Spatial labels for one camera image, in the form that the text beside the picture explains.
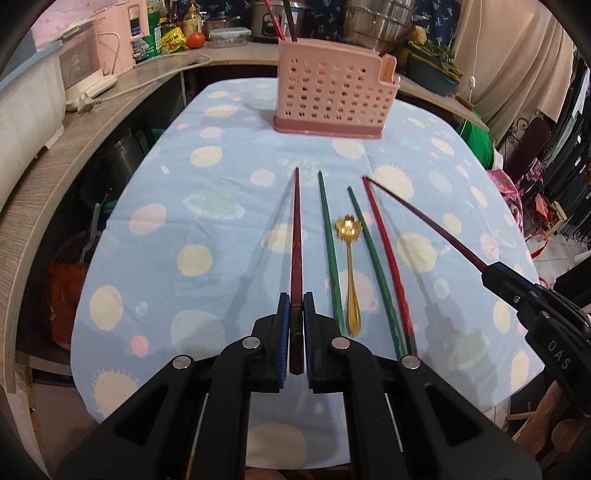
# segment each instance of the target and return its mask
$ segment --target pink cloth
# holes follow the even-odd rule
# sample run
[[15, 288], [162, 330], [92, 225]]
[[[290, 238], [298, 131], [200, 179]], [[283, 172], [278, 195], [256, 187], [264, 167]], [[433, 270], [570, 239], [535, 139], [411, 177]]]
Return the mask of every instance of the pink cloth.
[[517, 187], [515, 187], [515, 184], [503, 170], [488, 170], [486, 173], [488, 173], [489, 178], [495, 183], [496, 188], [509, 207], [515, 223], [521, 233], [523, 233], [523, 207]]

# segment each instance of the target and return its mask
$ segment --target pink plastic basket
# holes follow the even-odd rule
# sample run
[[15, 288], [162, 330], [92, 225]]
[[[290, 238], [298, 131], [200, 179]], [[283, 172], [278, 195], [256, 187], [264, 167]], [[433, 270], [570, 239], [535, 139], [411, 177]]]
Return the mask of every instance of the pink plastic basket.
[[280, 42], [279, 132], [381, 138], [400, 87], [396, 58], [361, 47], [299, 38]]

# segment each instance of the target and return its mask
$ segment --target countertop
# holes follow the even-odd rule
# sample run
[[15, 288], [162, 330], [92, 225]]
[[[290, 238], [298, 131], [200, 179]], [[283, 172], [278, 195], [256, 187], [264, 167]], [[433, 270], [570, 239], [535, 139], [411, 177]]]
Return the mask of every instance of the countertop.
[[[15, 345], [18, 316], [35, 253], [62, 198], [93, 153], [107, 136], [137, 106], [163, 83], [177, 74], [175, 70], [200, 63], [202, 55], [211, 58], [208, 65], [277, 65], [278, 47], [248, 43], [244, 47], [211, 48], [188, 51], [140, 64], [119, 77], [117, 85], [105, 92], [110, 97], [141, 85], [162, 74], [168, 76], [117, 96], [79, 115], [67, 113], [65, 132], [48, 150], [34, 160], [24, 173], [0, 216], [0, 384], [15, 391]], [[451, 113], [486, 128], [456, 99], [428, 92], [402, 78], [401, 92], [422, 98]]]

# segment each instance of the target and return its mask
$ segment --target curtain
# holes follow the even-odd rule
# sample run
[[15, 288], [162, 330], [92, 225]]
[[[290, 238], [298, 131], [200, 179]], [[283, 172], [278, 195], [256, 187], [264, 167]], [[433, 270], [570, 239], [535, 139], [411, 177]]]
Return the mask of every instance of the curtain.
[[464, 73], [458, 92], [469, 97], [474, 72], [472, 103], [495, 141], [520, 117], [530, 121], [542, 112], [556, 122], [570, 86], [573, 47], [538, 0], [462, 0], [453, 43]]
[[429, 17], [429, 20], [417, 21], [417, 25], [425, 29], [427, 38], [449, 45], [460, 17], [460, 0], [417, 0], [415, 10], [418, 15]]

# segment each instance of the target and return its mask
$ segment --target polka dot tablecloth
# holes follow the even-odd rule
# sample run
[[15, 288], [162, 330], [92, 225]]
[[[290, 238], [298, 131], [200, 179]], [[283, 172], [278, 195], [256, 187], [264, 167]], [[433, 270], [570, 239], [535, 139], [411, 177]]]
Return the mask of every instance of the polka dot tablecloth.
[[[206, 88], [147, 155], [101, 236], [80, 300], [72, 371], [99, 421], [172, 357], [217, 355], [276, 311], [289, 291], [293, 170], [300, 168], [304, 291], [332, 315], [317, 172], [331, 216], [353, 212], [351, 185], [385, 255], [361, 175], [373, 176], [445, 226], [488, 263], [535, 281], [508, 208], [476, 158], [438, 117], [395, 101], [381, 140], [279, 134], [275, 79]], [[515, 313], [444, 239], [376, 192], [397, 254], [420, 356], [482, 411], [524, 386], [542, 363]], [[335, 240], [341, 292], [346, 249]], [[362, 311], [356, 338], [394, 346], [369, 254], [353, 246]], [[254, 394], [247, 464], [319, 468], [349, 460], [342, 396], [313, 395], [288, 375]]]

